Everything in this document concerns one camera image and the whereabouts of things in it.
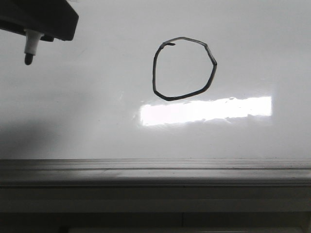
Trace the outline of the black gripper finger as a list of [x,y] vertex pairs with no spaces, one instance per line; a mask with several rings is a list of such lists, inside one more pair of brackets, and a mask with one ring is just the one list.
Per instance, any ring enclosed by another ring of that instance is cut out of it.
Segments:
[[2,0],[0,28],[25,35],[26,29],[43,34],[43,41],[55,38],[71,41],[79,16],[66,0]]

